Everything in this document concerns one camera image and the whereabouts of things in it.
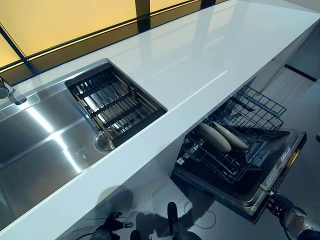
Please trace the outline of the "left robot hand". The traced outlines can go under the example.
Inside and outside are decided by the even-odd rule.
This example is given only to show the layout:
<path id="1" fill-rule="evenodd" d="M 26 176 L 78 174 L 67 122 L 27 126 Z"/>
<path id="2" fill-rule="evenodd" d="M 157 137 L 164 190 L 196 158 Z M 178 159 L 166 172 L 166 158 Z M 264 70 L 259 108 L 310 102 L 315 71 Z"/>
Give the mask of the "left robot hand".
<path id="1" fill-rule="evenodd" d="M 119 221 L 121 212 L 111 213 L 104 223 L 100 225 L 91 235 L 91 240 L 119 240 L 120 236 L 114 233 L 121 229 L 130 229 L 134 226 L 133 222 Z"/>

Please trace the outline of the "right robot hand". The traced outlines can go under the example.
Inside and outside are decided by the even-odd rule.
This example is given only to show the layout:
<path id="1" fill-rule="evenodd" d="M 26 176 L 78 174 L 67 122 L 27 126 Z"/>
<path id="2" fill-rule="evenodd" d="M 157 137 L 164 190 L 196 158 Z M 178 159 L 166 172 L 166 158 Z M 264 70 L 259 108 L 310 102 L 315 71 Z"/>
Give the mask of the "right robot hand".
<path id="1" fill-rule="evenodd" d="M 278 192 L 272 191 L 263 184 L 259 187 L 269 196 L 268 209 L 270 212 L 279 219 L 283 219 L 286 213 L 293 207 L 293 203 L 288 198 Z"/>

